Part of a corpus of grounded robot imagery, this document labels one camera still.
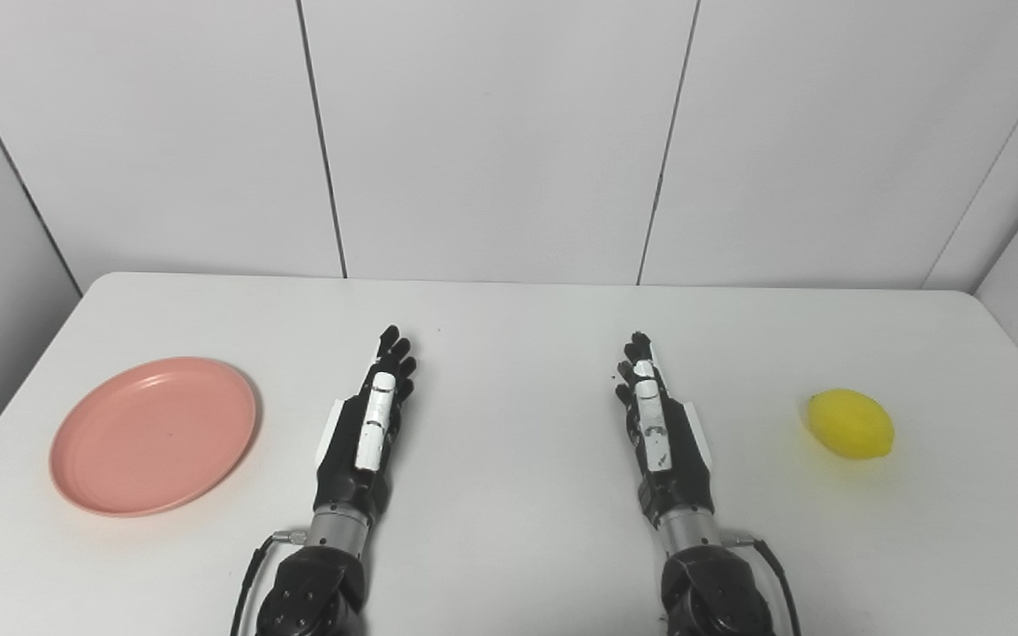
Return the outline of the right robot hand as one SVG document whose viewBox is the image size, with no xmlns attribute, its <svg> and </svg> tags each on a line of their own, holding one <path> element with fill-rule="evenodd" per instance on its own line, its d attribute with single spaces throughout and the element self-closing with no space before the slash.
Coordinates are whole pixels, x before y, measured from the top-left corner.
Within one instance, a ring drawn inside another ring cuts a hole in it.
<svg viewBox="0 0 1018 636">
<path fill-rule="evenodd" d="M 637 498 L 643 516 L 659 525 L 674 510 L 716 510 L 711 473 L 683 403 L 666 387 L 656 365 L 653 342 L 635 331 L 617 365 L 615 395 L 625 410 L 627 438 L 640 471 Z"/>
</svg>

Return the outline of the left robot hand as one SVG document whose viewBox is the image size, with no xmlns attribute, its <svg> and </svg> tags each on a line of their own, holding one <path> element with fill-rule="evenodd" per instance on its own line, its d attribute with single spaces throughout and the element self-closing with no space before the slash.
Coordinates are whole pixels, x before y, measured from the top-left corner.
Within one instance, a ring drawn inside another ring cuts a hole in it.
<svg viewBox="0 0 1018 636">
<path fill-rule="evenodd" d="M 414 391 L 412 343 L 391 325 L 357 393 L 339 404 L 315 471 L 314 511 L 352 510 L 373 525 L 391 502 L 389 463 L 401 408 Z"/>
</svg>

